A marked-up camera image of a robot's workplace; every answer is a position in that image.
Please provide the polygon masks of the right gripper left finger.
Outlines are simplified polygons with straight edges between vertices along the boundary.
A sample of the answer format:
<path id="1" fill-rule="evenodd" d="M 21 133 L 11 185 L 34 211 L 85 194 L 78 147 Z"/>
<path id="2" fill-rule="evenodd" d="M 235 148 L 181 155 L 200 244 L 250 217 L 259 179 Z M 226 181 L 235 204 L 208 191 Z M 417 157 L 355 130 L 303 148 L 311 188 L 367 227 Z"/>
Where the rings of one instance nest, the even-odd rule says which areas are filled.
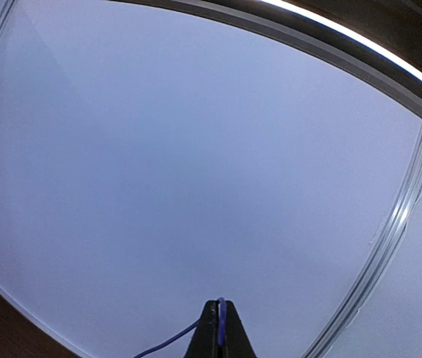
<path id="1" fill-rule="evenodd" d="M 218 301 L 207 301 L 184 358 L 218 357 Z"/>

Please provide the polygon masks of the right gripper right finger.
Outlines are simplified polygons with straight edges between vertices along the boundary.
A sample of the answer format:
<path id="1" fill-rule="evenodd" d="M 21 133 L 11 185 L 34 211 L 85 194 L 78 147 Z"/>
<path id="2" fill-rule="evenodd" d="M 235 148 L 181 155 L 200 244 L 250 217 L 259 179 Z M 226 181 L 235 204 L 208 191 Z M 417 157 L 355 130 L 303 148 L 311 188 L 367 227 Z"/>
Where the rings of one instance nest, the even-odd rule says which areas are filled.
<path id="1" fill-rule="evenodd" d="M 219 301 L 219 356 L 257 358 L 232 301 Z"/>

